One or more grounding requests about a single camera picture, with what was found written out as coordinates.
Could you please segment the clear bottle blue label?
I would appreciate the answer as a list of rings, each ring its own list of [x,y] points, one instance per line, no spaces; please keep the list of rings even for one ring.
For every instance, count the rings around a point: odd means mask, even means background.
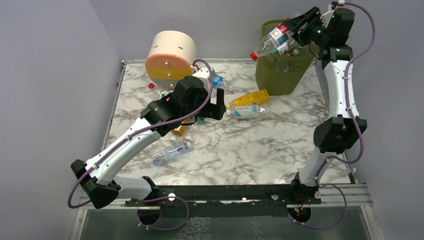
[[[221,75],[215,74],[213,76],[213,87],[215,89],[224,89],[226,90],[228,88],[228,81],[222,77]]]

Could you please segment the red white label water bottle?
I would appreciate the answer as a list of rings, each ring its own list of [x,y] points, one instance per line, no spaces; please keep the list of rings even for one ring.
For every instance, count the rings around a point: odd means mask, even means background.
[[[256,61],[260,57],[274,53],[279,46],[285,43],[294,33],[282,23],[278,24],[266,36],[262,38],[256,49],[250,53],[250,57]]]

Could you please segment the white blue label tea bottle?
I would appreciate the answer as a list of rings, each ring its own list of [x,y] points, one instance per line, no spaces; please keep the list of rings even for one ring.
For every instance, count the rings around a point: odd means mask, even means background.
[[[226,115],[238,120],[262,119],[270,115],[271,109],[266,104],[231,106]]]

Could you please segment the red gold label bottle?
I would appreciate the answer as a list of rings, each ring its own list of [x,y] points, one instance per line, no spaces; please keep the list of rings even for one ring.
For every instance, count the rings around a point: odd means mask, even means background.
[[[187,129],[188,129],[188,125],[184,125],[184,124],[182,124],[182,125],[180,125],[179,127],[177,127],[177,128],[174,128],[171,132],[174,134],[174,135],[176,135],[176,136],[184,136],[184,134],[186,133],[186,131],[187,131]]]

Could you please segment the yellow juice bottle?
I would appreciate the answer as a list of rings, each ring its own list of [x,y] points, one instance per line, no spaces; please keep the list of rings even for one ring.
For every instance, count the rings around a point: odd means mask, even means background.
[[[236,106],[261,105],[269,101],[269,94],[266,89],[255,91],[241,97],[235,98],[225,104],[227,109]]]

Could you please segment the green mesh waste bin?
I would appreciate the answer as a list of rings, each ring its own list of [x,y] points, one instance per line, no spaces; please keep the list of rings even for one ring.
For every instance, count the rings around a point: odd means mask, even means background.
[[[261,40],[281,23],[281,19],[264,23],[261,28]],[[289,51],[290,56],[277,56],[270,53],[254,60],[257,87],[259,90],[267,90],[270,96],[292,93],[318,55],[319,48],[316,45],[300,46],[293,36],[284,43],[295,44]]]

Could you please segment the round cream drawer cabinet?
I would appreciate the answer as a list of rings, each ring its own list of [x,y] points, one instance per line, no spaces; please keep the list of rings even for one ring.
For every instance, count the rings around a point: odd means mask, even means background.
[[[165,30],[156,34],[145,61],[148,77],[164,89],[193,74],[191,65],[197,56],[194,40],[184,32]]]

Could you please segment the green cap water bottle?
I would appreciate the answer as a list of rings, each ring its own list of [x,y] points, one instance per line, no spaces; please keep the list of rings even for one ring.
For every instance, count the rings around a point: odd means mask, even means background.
[[[291,54],[289,51],[295,47],[294,43],[283,43],[278,46],[272,53],[276,56],[289,57]]]

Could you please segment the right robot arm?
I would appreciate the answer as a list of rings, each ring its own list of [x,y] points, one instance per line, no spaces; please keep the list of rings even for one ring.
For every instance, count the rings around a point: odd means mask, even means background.
[[[362,146],[362,134],[367,129],[355,105],[352,84],[353,49],[347,45],[355,13],[342,0],[333,1],[326,13],[313,7],[294,18],[284,19],[287,28],[301,45],[318,46],[318,60],[327,80],[329,118],[313,133],[314,150],[305,167],[291,181],[290,197],[308,200],[319,188],[318,181],[333,159],[356,142]]]

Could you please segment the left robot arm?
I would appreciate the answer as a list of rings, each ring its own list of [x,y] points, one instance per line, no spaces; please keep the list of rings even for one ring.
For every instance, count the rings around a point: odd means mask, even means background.
[[[70,168],[77,177],[67,205],[71,209],[82,207],[72,204],[73,194],[80,186],[88,195],[88,203],[101,209],[116,199],[146,200],[157,187],[147,176],[140,178],[118,177],[117,173],[149,145],[179,127],[193,116],[221,120],[226,112],[225,91],[216,89],[216,102],[212,103],[211,90],[195,76],[179,80],[172,92],[150,102],[133,125],[101,153],[83,161],[75,160]]]

